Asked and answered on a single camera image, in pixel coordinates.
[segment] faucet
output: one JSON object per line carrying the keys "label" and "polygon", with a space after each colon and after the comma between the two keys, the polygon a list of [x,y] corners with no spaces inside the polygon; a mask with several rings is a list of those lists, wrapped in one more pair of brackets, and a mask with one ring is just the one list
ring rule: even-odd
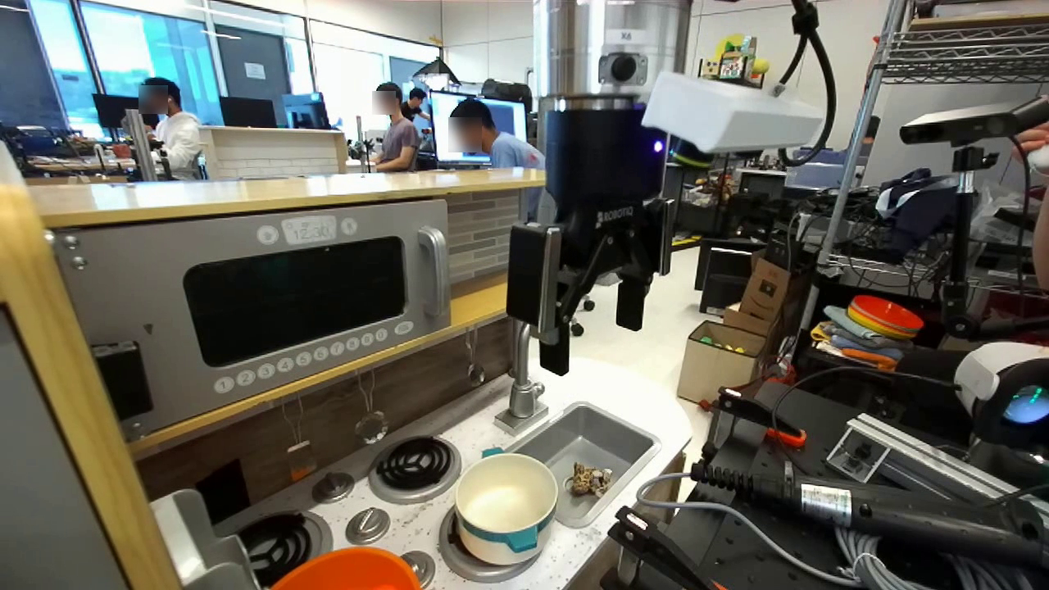
{"label": "faucet", "polygon": [[528,379],[528,344],[533,337],[533,326],[528,320],[514,320],[514,337],[510,337],[510,404],[496,415],[496,421],[504,432],[521,432],[540,415],[548,415],[548,405],[538,398],[544,392],[540,382]]}

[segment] microwave window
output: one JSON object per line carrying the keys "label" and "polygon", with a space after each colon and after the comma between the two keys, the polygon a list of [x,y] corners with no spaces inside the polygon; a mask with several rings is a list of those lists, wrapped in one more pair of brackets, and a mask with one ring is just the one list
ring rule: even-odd
{"label": "microwave window", "polygon": [[184,278],[201,355],[235,365],[404,312],[401,238],[193,264]]}

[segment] microwave oven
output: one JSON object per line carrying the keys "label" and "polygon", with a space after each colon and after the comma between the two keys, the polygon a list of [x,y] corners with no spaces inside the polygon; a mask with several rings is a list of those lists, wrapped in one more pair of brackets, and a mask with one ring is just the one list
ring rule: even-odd
{"label": "microwave oven", "polygon": [[51,249],[127,434],[448,320],[442,198],[62,228]]}

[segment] man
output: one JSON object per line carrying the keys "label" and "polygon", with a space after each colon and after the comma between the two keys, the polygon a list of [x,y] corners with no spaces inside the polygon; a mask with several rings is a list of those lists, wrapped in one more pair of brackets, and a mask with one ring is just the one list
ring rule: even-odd
{"label": "man", "polygon": [[[1049,181],[1049,120],[1040,127],[1021,131],[1018,138],[1021,155],[1033,161],[1033,173],[1041,173]],[[1037,223],[1037,243],[1033,243],[1033,264],[1040,288],[1049,288],[1049,186],[1041,192],[1040,223]]]}
{"label": "man", "polygon": [[435,168],[435,139],[431,139],[431,120],[430,120],[430,111],[427,111],[427,90],[421,87],[405,90],[405,114],[420,131],[417,168],[430,170],[430,168]]}
{"label": "man", "polygon": [[144,100],[160,114],[153,139],[160,139],[171,176],[195,176],[195,155],[204,150],[201,118],[184,111],[184,90],[171,78],[144,78]]}
{"label": "man", "polygon": [[[488,155],[490,168],[533,168],[544,170],[544,155],[514,134],[496,131],[490,111],[477,99],[463,99],[448,114],[448,125],[457,134],[463,150]],[[538,218],[540,189],[523,192],[523,218]]]}
{"label": "man", "polygon": [[383,80],[374,87],[379,99],[383,114],[391,118],[391,127],[383,134],[383,147],[374,161],[374,170],[395,173],[395,170],[417,170],[420,158],[420,131],[412,120],[404,114],[404,90],[393,80]]}

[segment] sink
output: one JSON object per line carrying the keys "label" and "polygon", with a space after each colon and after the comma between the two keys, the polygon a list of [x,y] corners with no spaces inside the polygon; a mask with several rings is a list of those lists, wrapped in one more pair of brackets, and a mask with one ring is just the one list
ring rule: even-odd
{"label": "sink", "polygon": [[[559,481],[556,520],[567,527],[587,527],[605,509],[605,499],[615,499],[620,489],[644,466],[652,455],[652,434],[580,404],[567,405],[562,415],[521,440],[514,450],[553,468]],[[609,468],[609,489],[601,499],[570,495],[567,479],[574,463]]]}

